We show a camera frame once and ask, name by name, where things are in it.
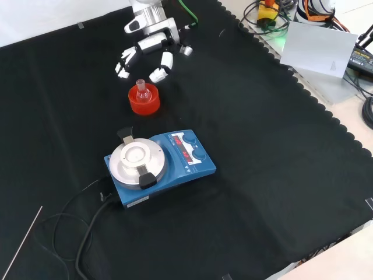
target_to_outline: red cap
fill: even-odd
[[[138,86],[133,86],[128,93],[128,99],[131,104],[132,111],[142,116],[147,116],[155,113],[160,106],[158,88],[155,85],[151,85],[149,83],[146,83],[146,88],[149,89],[152,93],[152,98],[149,102],[146,103],[139,103],[136,101]]]
[[[275,0],[264,0],[264,3],[265,3],[267,6],[273,6],[273,4],[275,3]]]

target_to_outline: small glass bottle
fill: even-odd
[[[137,80],[138,92],[136,94],[136,101],[139,103],[146,103],[152,99],[152,92],[146,88],[144,80]]]

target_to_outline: thin metal rod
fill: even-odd
[[[36,221],[37,217],[39,216],[39,214],[40,214],[40,211],[41,211],[41,209],[42,209],[42,208],[43,208],[43,206],[41,206],[41,207],[40,207],[40,209],[39,209],[39,211],[37,212],[37,214],[36,214],[36,216],[35,216],[35,218],[34,218],[34,221],[33,221],[33,223],[31,224],[31,226],[30,226],[29,230],[27,231],[27,233],[26,233],[26,235],[25,235],[24,239],[22,240],[22,243],[21,243],[21,245],[19,246],[19,248],[18,248],[18,250],[17,250],[16,254],[14,255],[14,257],[13,257],[13,259],[12,259],[12,262],[11,262],[11,263],[9,264],[9,267],[8,267],[8,269],[6,270],[6,272],[5,272],[4,276],[3,276],[3,278],[2,278],[1,280],[4,280],[4,279],[5,279],[5,277],[6,277],[6,275],[8,274],[8,272],[9,272],[9,270],[10,270],[10,267],[12,266],[12,264],[13,264],[14,260],[16,259],[16,257],[17,257],[17,255],[18,255],[18,252],[19,252],[19,250],[21,249],[21,247],[22,247],[22,245],[23,245],[24,241],[26,240],[27,236],[29,235],[29,233],[30,233],[30,231],[31,231],[31,228],[33,227],[33,225],[34,225],[34,223],[35,223],[35,221]]]

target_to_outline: black cloth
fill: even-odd
[[[174,2],[168,16],[190,23]],[[128,211],[105,211],[82,264],[95,279],[265,279],[372,218],[364,201],[373,196],[371,154],[218,2],[186,4],[200,20],[188,33],[194,52],[175,55],[150,117],[135,115],[127,95],[161,52],[142,58],[129,80],[114,72],[138,39],[123,32],[130,8],[1,49],[0,271],[40,205],[39,221],[107,174],[103,157],[126,126],[138,138],[194,130],[217,172]],[[100,191],[113,191],[110,180],[70,211],[89,220]],[[76,254],[84,232],[62,221],[64,256]],[[38,229],[49,247],[50,234]],[[8,279],[66,275],[27,239]]]

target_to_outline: white table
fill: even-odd
[[[373,226],[369,226],[279,280],[370,280],[372,263]]]
[[[220,2],[222,2],[223,6],[225,6],[228,11],[230,11],[233,15],[236,15],[238,19],[241,19],[244,9],[247,5],[252,3],[253,0],[220,0]],[[349,26],[349,22],[346,22],[346,19],[345,21],[343,21],[343,17],[340,16],[339,20],[341,20],[347,27]],[[360,26],[360,28],[362,29],[360,33],[363,33],[369,28],[369,25]],[[261,42],[266,43],[266,47],[272,54],[275,55],[275,57],[280,57],[282,53],[281,44],[284,44],[284,39],[279,40],[278,38],[273,39],[269,36],[263,36],[260,37],[260,40]],[[365,125],[361,117],[361,109],[364,103],[364,99],[360,96],[360,94],[352,86],[348,85],[341,79],[330,78],[326,75],[317,73],[311,73],[310,75],[307,75],[307,72],[310,71],[302,71],[299,69],[297,69],[297,71],[301,72],[304,76],[307,77],[305,78],[298,73],[294,74],[294,76],[296,76],[304,85],[305,89],[309,90],[311,94],[316,97],[328,111],[333,113],[334,117],[340,120],[341,124],[347,127],[348,132],[352,133],[355,136],[355,139],[361,142],[363,148],[368,149],[373,153],[373,130]],[[353,97],[338,104],[330,104],[322,98],[320,87],[330,87],[334,88],[334,90],[343,89],[346,90],[347,93],[353,95]]]

